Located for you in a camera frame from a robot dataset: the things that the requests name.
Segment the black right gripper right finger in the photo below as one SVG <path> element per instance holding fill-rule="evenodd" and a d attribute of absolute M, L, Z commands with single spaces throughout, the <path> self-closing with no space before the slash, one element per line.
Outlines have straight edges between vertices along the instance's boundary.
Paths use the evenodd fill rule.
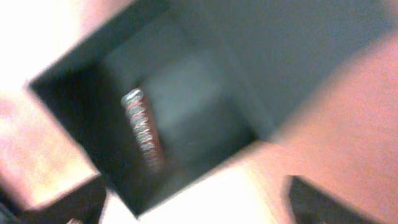
<path fill-rule="evenodd" d="M 339 202 L 299 175 L 284 181 L 285 206 L 295 223 L 375 224 L 376 220 Z"/>

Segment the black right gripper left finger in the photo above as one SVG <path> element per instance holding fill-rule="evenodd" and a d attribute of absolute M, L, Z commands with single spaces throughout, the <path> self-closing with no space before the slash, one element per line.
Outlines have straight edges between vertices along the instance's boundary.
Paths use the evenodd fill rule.
<path fill-rule="evenodd" d="M 68 223 L 76 220 L 98 224 L 106 200 L 106 182 L 99 176 L 74 188 L 54 203 L 43 208 L 21 210 L 1 194 L 1 223 Z"/>

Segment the orange socket rail set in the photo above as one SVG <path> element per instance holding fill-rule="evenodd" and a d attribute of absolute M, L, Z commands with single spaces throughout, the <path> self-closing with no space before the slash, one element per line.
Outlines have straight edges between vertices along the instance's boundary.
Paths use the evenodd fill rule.
<path fill-rule="evenodd" d="M 135 88 L 124 95 L 121 105 L 149 172 L 159 173 L 165 167 L 165 157 L 149 101 L 142 88 Z"/>

